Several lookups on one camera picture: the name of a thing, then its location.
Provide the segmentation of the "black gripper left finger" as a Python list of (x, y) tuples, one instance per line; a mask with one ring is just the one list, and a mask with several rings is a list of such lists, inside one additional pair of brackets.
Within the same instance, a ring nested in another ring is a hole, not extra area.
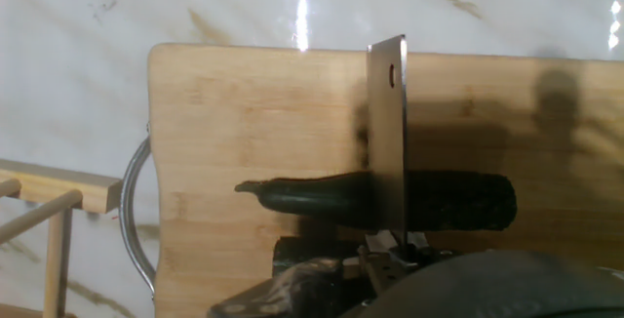
[(209, 318), (359, 318), (407, 275), (389, 253), (312, 258), (213, 305)]

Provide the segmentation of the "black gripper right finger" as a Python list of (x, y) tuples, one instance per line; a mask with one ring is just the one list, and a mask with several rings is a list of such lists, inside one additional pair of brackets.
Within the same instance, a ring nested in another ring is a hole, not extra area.
[(452, 250), (440, 250), (430, 246), (416, 247), (408, 245), (408, 262), (412, 266), (428, 266), (454, 257)]

